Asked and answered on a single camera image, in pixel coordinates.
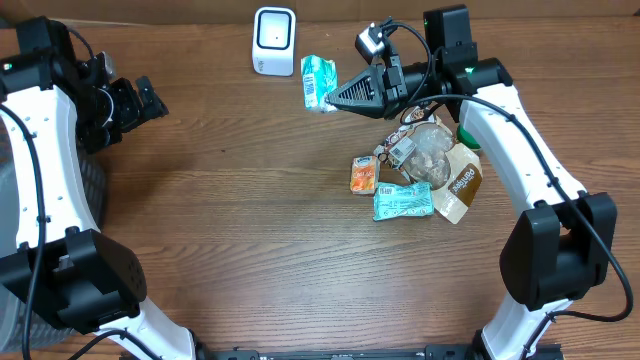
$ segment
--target white label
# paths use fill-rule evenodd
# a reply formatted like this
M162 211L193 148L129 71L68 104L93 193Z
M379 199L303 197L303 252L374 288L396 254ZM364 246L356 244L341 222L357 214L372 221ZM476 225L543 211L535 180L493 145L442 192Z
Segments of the white label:
M316 96L316 78L313 74L307 74L302 77L302 86L304 87L304 105L306 107L318 106L318 97Z
M398 163L402 164L407 159L407 157L411 155L411 152L413 152L415 148L416 144L411 141L409 137L405 136L402 138L402 140L398 141L398 143L395 144L394 147L391 148L389 154L393 156L398 161Z
M378 193L380 195L393 195L393 188L391 188L391 187L380 187L380 188L378 188Z

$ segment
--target cardboard wall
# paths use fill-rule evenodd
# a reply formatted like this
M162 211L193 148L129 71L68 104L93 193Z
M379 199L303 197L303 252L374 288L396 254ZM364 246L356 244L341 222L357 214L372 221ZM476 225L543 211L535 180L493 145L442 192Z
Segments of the cardboard wall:
M134 24L250 23L266 5L293 9L298 21L420 19L424 10L463 0L0 0L0 16ZM631 16L638 0L467 0L474 18Z

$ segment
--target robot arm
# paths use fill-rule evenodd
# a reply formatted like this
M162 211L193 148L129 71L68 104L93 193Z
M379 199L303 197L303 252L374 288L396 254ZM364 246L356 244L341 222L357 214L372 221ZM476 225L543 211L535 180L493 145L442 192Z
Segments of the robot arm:
M33 311L58 329L126 331L155 359L195 359L202 346L146 296L133 252L100 234L78 162L78 151L117 143L122 133L167 114L166 107L146 77L137 81L140 99L126 79L109 83L115 69L106 54L78 63L64 25L37 18L17 30L22 54L0 60L0 99L31 134L44 179L47 275L39 279ZM0 277L26 302L33 269L28 259L39 232L34 170L24 134L8 114L0 115L11 140L20 201L19 250L0 259ZM149 358L128 338L110 339Z
M388 37L372 35L384 32L387 22L373 24L356 38L356 48L368 63L372 56L384 59L386 49L393 49ZM616 208L605 193L588 195L558 162L527 117L504 66L497 59L478 60L466 7L425 12L424 24L427 42L431 49L437 49L437 57L430 54L426 64L402 67L394 53L395 62L370 65L328 94L327 102L341 110L380 118L421 101L428 104L439 99L454 121L460 122L480 144L505 185L519 219L500 256L507 295L494 319L476 334L473 353L492 360L533 355L548 327L547 314L565 310L592 286L601 284L606 275L609 257L578 221L572 207L575 205L588 218L608 251ZM420 81L420 74L427 74L426 82ZM359 94L354 89L363 84L368 86L367 96L354 97ZM415 92L420 95L417 98L424 100L403 102L396 96L401 93L398 89L407 89L404 98ZM471 101L472 97L479 102ZM482 101L493 104L494 109ZM514 115L521 128L504 114ZM552 174L545 172L532 145L538 148ZM559 184L568 199L560 196L551 181ZM568 235L560 235L561 226L570 229Z

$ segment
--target clear plastic wrapper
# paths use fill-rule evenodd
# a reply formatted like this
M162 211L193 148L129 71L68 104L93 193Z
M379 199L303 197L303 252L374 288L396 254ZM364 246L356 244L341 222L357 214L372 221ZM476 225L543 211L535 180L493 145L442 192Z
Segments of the clear plastic wrapper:
M405 121L419 120L421 111L414 110ZM478 156L457 143L435 115L402 125L373 153L407 181L430 183L435 209L454 224L467 212L482 182Z

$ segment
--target green bottle cap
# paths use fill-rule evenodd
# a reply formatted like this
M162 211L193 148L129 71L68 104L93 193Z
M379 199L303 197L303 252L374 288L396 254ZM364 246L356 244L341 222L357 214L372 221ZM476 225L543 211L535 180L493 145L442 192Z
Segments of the green bottle cap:
M462 128L462 125L458 125L458 130L456 130L456 137L458 141L465 144L471 150L479 150L480 144L476 141L476 139L471 136L467 131Z

